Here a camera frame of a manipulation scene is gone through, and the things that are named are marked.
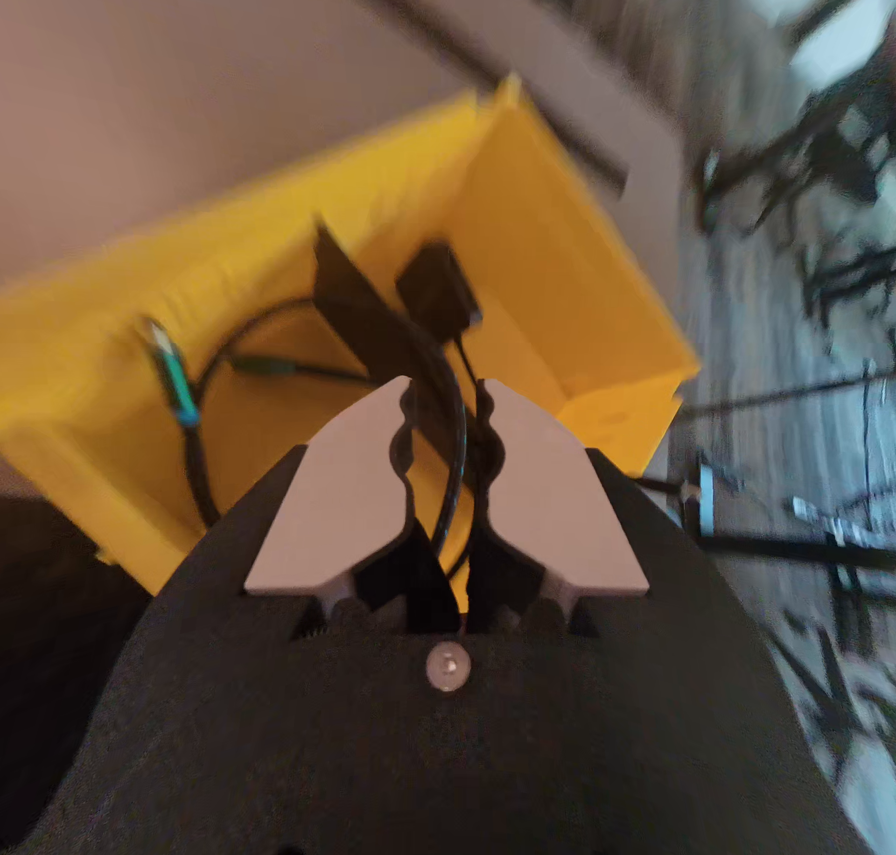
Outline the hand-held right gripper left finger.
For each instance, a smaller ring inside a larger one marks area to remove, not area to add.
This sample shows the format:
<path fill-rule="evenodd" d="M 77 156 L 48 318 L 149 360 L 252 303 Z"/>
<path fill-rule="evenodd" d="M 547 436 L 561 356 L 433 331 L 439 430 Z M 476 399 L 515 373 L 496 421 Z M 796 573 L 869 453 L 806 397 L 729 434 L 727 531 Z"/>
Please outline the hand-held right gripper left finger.
<path fill-rule="evenodd" d="M 255 596 L 360 596 L 355 573 L 415 523 L 415 389 L 398 376 L 339 413 L 308 443 L 245 579 Z"/>

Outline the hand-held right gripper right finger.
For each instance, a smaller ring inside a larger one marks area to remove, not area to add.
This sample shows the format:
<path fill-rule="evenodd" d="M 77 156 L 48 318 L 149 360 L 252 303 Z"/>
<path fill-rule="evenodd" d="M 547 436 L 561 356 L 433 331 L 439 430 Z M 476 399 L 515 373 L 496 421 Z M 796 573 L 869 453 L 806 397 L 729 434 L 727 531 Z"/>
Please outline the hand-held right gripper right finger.
<path fill-rule="evenodd" d="M 644 596 L 650 584 L 579 439 L 496 379 L 479 383 L 477 416 L 501 458 L 487 481 L 487 531 L 544 571 L 536 595 L 556 602 Z"/>

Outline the black hdmi switch box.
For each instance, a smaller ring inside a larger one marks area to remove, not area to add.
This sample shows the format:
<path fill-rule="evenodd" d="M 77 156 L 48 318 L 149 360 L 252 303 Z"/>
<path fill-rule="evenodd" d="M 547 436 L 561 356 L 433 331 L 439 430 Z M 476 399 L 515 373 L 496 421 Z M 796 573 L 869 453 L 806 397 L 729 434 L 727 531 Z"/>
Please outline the black hdmi switch box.
<path fill-rule="evenodd" d="M 375 384 L 413 380 L 420 431 L 450 463 L 456 452 L 452 384 L 437 359 L 483 318 L 454 250 L 445 239 L 431 239 L 400 261 L 393 275 L 399 308 L 392 308 L 323 222 L 316 234 L 315 309 Z"/>

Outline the braided hdmi cable green plugs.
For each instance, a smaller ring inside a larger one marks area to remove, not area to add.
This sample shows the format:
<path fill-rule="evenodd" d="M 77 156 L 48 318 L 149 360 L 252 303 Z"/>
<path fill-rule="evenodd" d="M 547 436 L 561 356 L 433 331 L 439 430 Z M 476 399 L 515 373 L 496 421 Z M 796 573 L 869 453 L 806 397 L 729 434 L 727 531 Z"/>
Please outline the braided hdmi cable green plugs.
<path fill-rule="evenodd" d="M 193 496 L 197 513 L 203 522 L 207 532 L 216 525 L 221 518 L 214 497 L 210 491 L 205 452 L 201 437 L 201 411 L 200 403 L 203 400 L 203 384 L 190 383 L 186 374 L 181 351 L 171 341 L 167 331 L 152 318 L 146 318 L 146 327 L 149 334 L 149 351 L 156 368 L 156 373 L 169 401 L 169 408 L 182 432 L 184 446 L 185 478 L 189 490 Z M 448 383 L 452 384 L 454 419 L 456 421 L 456 452 L 453 458 L 449 477 L 446 482 L 442 505 L 436 519 L 436 525 L 431 538 L 421 538 L 419 556 L 420 569 L 418 573 L 422 577 L 435 578 L 438 584 L 450 585 L 450 577 L 443 570 L 439 556 L 447 538 L 447 533 L 454 521 L 456 504 L 460 497 L 463 481 L 464 465 L 467 448 L 467 420 L 466 409 L 463 403 L 460 386 L 454 375 L 454 370 L 449 366 L 445 356 L 439 357 L 440 363 Z M 416 525 L 407 537 L 413 537 Z"/>

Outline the yellow plastic bin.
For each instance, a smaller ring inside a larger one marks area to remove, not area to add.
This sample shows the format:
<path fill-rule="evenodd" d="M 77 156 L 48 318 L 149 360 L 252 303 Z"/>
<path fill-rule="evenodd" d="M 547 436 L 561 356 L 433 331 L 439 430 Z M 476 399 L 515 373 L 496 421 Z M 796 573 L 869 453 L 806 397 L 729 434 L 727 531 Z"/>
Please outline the yellow plastic bin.
<path fill-rule="evenodd" d="M 700 364 L 546 124 L 504 84 L 285 169 L 2 294 L 2 457 L 158 593 L 204 528 L 140 335 L 197 376 L 226 336 L 311 294 L 323 222 L 380 296 L 443 238 L 482 323 L 472 367 L 621 471 L 648 468 Z"/>

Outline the black office chair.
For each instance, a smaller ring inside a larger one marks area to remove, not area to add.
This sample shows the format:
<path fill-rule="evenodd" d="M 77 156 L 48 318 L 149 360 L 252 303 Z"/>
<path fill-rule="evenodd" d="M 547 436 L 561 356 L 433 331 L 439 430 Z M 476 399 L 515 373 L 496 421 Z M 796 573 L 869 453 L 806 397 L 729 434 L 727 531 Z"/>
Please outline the black office chair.
<path fill-rule="evenodd" d="M 879 46 L 856 70 L 811 92 L 798 120 L 761 147 L 707 152 L 694 171 L 697 224 L 714 232 L 724 198 L 750 177 L 763 177 L 763 204 L 750 236 L 779 208 L 788 240 L 797 233 L 797 203 L 821 184 L 861 207 L 878 200 L 877 178 L 894 156 L 894 51 Z"/>

